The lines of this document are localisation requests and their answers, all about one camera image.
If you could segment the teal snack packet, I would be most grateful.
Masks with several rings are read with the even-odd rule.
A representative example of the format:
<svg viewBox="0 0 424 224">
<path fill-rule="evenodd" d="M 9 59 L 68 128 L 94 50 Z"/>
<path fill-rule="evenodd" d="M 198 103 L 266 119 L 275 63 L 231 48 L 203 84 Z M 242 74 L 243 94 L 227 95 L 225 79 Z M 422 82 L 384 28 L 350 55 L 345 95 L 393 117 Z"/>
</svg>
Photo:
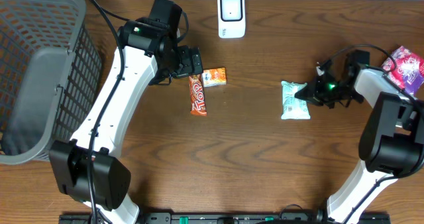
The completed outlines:
<svg viewBox="0 0 424 224">
<path fill-rule="evenodd" d="M 303 89 L 307 84 L 296 84 L 293 82 L 281 81 L 282 85 L 282 115 L 281 120 L 311 118 L 307 107 L 307 102 L 295 98 L 295 94 Z"/>
</svg>

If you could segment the small orange snack packet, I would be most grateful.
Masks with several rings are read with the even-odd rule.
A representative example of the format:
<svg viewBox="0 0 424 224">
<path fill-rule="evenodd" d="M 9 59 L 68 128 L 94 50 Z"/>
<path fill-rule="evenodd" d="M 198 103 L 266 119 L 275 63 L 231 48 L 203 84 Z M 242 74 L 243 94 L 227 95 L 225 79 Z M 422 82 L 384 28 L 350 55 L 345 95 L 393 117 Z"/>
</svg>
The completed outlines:
<svg viewBox="0 0 424 224">
<path fill-rule="evenodd" d="M 226 69 L 213 68 L 213 69 L 204 70 L 202 73 L 202 82 L 204 87 L 226 85 L 227 84 Z"/>
</svg>

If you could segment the orange Top chocolate bar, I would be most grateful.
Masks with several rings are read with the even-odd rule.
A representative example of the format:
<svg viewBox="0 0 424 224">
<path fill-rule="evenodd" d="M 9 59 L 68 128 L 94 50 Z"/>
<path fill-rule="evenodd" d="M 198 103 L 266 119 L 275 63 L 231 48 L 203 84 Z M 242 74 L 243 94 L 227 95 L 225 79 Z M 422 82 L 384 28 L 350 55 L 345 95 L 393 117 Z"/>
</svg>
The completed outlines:
<svg viewBox="0 0 424 224">
<path fill-rule="evenodd" d="M 191 111 L 192 115 L 206 116 L 205 96 L 203 92 L 203 85 L 200 75 L 192 75 L 189 77 L 189 90 L 191 98 Z"/>
</svg>

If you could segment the purple red snack packet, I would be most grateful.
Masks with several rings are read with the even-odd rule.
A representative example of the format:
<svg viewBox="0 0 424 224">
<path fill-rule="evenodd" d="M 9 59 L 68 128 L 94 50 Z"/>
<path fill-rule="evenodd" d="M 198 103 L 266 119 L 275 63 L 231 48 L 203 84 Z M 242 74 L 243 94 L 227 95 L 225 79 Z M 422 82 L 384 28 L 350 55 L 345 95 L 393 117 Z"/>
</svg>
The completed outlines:
<svg viewBox="0 0 424 224">
<path fill-rule="evenodd" d="M 408 94 L 415 95 L 423 85 L 423 58 L 404 46 L 400 46 L 392 53 L 396 61 L 396 69 L 390 58 L 382 64 L 382 68 L 389 71 L 389 78 Z"/>
</svg>

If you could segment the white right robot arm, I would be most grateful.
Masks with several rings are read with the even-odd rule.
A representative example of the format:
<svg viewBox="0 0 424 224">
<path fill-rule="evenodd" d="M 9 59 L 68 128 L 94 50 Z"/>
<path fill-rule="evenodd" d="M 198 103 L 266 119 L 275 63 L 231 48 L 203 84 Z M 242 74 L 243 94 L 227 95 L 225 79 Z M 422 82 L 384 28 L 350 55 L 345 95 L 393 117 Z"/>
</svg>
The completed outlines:
<svg viewBox="0 0 424 224">
<path fill-rule="evenodd" d="M 389 72 L 370 65 L 361 44 L 348 51 L 341 80 L 329 58 L 317 76 L 294 96 L 316 106 L 348 107 L 367 102 L 372 112 L 358 144 L 359 161 L 348 179 L 325 201 L 314 223 L 360 223 L 364 210 L 388 186 L 423 167 L 423 102 L 389 79 Z"/>
</svg>

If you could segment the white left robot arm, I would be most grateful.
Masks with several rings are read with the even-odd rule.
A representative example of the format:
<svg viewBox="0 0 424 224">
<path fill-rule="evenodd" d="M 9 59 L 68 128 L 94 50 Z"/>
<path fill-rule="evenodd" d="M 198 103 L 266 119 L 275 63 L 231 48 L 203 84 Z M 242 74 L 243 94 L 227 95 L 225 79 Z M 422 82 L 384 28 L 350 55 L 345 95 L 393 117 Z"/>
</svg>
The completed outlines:
<svg viewBox="0 0 424 224">
<path fill-rule="evenodd" d="M 60 223 L 136 223 L 131 172 L 119 161 L 134 110 L 150 85 L 201 74 L 200 50 L 181 46 L 178 22 L 141 18 L 115 33 L 113 65 L 91 111 L 69 141 L 56 141 L 50 164 L 61 193 L 91 208 Z"/>
</svg>

